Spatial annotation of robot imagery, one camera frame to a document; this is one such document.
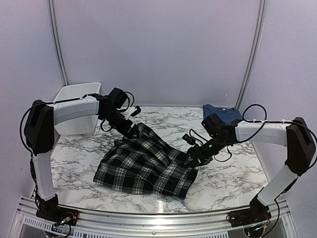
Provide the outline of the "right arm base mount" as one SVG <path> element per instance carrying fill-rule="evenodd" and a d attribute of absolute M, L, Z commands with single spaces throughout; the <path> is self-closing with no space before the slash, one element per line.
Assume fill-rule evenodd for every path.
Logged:
<path fill-rule="evenodd" d="M 254 223 L 259 223 L 271 219 L 271 213 L 268 207 L 258 212 L 251 208 L 239 209 L 231 211 L 226 216 L 226 220 L 232 227 L 246 226 Z"/>

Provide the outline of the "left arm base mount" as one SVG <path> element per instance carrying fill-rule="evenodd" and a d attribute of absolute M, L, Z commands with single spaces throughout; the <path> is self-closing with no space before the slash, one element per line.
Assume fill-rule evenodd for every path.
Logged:
<path fill-rule="evenodd" d="M 79 211 L 64 207 L 57 207 L 55 214 L 52 216 L 47 216 L 40 210 L 37 210 L 36 216 L 48 221 L 55 222 L 58 225 L 71 225 L 75 226 L 77 224 Z"/>

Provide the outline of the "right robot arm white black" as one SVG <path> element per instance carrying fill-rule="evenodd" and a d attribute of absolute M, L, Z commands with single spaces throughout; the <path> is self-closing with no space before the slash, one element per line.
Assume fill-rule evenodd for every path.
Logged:
<path fill-rule="evenodd" d="M 316 157 L 316 136 L 302 117 L 282 121 L 235 119 L 224 122 L 218 115 L 212 114 L 202 121 L 202 125 L 211 138 L 203 145 L 188 149 L 192 167 L 208 164 L 227 146 L 248 141 L 284 150 L 285 159 L 280 160 L 281 168 L 244 211 L 250 222 L 263 217 L 270 203 L 286 193 L 313 166 Z"/>

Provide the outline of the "blue t-shirt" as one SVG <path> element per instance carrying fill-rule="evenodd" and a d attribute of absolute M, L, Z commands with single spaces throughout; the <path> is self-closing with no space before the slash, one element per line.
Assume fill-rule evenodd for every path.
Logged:
<path fill-rule="evenodd" d="M 210 104 L 203 105 L 203 119 L 206 119 L 211 114 L 216 114 L 225 123 L 232 122 L 235 119 L 242 119 L 241 113 L 236 108 L 214 107 Z"/>

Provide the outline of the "plaid black white garment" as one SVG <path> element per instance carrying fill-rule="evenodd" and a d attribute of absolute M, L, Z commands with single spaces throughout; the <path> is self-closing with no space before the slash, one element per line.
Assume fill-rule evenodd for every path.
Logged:
<path fill-rule="evenodd" d="M 94 183 L 131 194 L 184 199 L 198 171 L 191 157 L 169 146 L 150 127 L 138 124 L 139 137 L 116 140 L 104 155 Z"/>

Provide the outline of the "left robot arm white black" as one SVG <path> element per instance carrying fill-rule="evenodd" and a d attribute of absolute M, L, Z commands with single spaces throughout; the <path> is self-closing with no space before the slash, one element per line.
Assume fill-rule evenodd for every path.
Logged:
<path fill-rule="evenodd" d="M 141 112 L 134 106 L 130 92 L 114 88 L 108 95 L 97 93 L 82 97 L 44 102 L 35 100 L 22 116 L 19 135 L 23 146 L 30 152 L 30 172 L 35 183 L 35 204 L 37 216 L 57 221 L 67 214 L 76 215 L 58 205 L 51 172 L 51 154 L 56 144 L 55 126 L 84 116 L 97 116 L 107 121 L 127 138 L 139 136 L 138 126 L 131 120 Z"/>

